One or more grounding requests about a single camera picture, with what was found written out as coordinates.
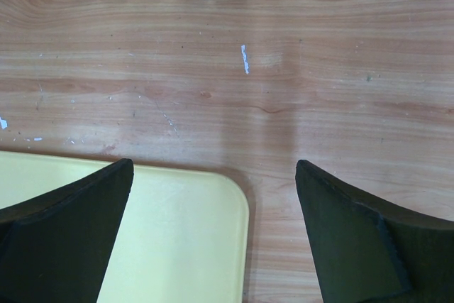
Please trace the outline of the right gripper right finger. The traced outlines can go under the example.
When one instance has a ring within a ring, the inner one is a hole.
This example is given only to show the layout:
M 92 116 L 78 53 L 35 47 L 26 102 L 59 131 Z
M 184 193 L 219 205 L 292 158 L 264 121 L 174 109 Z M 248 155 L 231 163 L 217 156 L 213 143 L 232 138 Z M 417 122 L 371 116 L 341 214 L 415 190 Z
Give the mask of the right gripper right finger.
M 453 222 L 300 160 L 299 203 L 325 302 L 452 302 Z

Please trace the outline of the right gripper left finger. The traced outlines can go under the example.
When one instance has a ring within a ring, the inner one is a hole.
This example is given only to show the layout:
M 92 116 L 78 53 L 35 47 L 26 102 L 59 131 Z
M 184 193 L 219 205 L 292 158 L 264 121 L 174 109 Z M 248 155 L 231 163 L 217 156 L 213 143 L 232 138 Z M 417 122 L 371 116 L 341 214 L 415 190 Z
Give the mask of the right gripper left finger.
M 133 183 L 121 159 L 1 210 L 2 302 L 96 302 Z

